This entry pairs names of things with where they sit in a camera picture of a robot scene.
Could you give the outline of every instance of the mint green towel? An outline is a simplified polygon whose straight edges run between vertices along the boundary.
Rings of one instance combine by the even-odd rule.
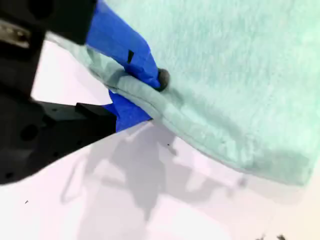
[[[286,184],[308,182],[320,150],[319,0],[106,2],[170,72],[164,92],[114,74],[121,67],[108,57],[55,41],[214,160]]]

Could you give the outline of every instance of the black mount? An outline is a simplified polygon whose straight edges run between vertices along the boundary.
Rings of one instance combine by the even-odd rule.
[[[116,132],[102,106],[31,99],[47,31],[84,44],[93,0],[0,0],[0,184],[31,176]]]

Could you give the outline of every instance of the white background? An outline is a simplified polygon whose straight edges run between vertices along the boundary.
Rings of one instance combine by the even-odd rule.
[[[108,90],[46,43],[32,96],[108,104]],[[318,240],[320,170],[305,189],[235,172],[142,123],[0,187],[0,239]]]

